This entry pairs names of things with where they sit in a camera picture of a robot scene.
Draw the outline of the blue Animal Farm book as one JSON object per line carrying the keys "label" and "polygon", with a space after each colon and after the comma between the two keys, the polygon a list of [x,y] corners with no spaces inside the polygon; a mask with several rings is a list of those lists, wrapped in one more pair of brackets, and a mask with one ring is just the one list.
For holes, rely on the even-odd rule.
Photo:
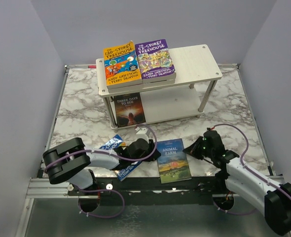
{"label": "blue Animal Farm book", "polygon": [[192,178],[182,139],[159,141],[157,159],[162,184],[190,180]]}

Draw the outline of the purple 117-Storey Treehouse book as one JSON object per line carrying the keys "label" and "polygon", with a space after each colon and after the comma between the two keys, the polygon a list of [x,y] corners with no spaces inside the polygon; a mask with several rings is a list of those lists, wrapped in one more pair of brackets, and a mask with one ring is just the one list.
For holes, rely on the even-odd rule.
{"label": "purple 117-Storey Treehouse book", "polygon": [[129,86],[118,87],[118,88],[109,88],[108,93],[126,92],[126,91],[132,91],[135,89],[142,89],[142,88],[143,88],[143,84],[129,85]]}

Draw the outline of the Little Women floral book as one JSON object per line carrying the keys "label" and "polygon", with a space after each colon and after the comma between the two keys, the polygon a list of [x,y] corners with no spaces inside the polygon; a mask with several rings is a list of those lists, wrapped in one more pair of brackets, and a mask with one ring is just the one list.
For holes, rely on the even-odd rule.
{"label": "Little Women floral book", "polygon": [[151,87],[151,86],[174,84],[175,79],[166,79],[166,80],[159,80],[159,81],[153,81],[150,79],[143,79],[142,82],[143,82],[144,87]]}

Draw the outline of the yellow 130-Storey Treehouse book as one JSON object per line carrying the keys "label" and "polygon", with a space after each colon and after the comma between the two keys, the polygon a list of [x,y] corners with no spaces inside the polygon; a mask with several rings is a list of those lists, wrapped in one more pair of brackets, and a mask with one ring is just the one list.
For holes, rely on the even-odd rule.
{"label": "yellow 130-Storey Treehouse book", "polygon": [[117,89],[142,84],[133,41],[103,49],[107,88]]}

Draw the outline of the purple 52-Storey Treehouse book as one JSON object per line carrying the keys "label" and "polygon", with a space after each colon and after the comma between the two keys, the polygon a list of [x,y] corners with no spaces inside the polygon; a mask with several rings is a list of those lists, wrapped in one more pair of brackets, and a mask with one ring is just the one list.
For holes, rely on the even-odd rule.
{"label": "purple 52-Storey Treehouse book", "polygon": [[153,81],[175,79],[176,70],[165,39],[135,45],[142,79]]}

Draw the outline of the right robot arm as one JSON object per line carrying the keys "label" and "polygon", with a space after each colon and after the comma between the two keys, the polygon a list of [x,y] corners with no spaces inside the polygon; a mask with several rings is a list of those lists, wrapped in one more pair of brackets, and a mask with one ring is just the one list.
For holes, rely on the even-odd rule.
{"label": "right robot arm", "polygon": [[219,193],[229,190],[244,198],[276,234],[291,231],[291,183],[279,183],[246,165],[241,155],[225,148],[214,128],[208,128],[183,152],[199,160],[209,158],[219,168],[214,181]]}

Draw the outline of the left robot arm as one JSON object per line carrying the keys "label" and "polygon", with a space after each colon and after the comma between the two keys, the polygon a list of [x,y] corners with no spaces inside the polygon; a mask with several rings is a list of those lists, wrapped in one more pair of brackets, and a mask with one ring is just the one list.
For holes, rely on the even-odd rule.
{"label": "left robot arm", "polygon": [[76,137],[45,151],[42,158],[50,184],[69,182],[90,195],[98,185],[93,171],[86,170],[86,167],[121,171],[140,161],[156,161],[160,156],[157,143],[152,139],[139,138],[127,147],[90,150],[85,148],[81,138]]}

